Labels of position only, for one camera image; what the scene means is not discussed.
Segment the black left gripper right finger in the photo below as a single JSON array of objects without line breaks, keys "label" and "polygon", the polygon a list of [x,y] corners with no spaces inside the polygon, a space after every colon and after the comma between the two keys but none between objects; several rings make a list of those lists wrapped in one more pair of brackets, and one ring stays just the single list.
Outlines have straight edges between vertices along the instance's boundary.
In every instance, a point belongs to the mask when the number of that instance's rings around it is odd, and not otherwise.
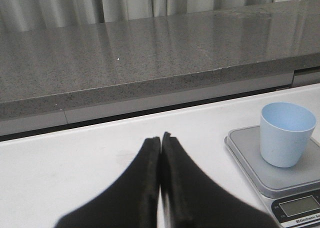
[{"label": "black left gripper right finger", "polygon": [[165,221],[170,228],[275,228],[273,218],[210,179],[178,139],[165,132],[160,155]]}]

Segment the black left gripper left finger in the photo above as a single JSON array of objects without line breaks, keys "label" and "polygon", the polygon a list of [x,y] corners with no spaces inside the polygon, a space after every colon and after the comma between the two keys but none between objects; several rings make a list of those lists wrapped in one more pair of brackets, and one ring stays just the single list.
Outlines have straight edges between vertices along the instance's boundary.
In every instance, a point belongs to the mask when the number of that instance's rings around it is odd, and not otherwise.
[{"label": "black left gripper left finger", "polygon": [[157,227],[160,154],[160,138],[145,139],[136,157],[112,185],[63,216],[56,227]]}]

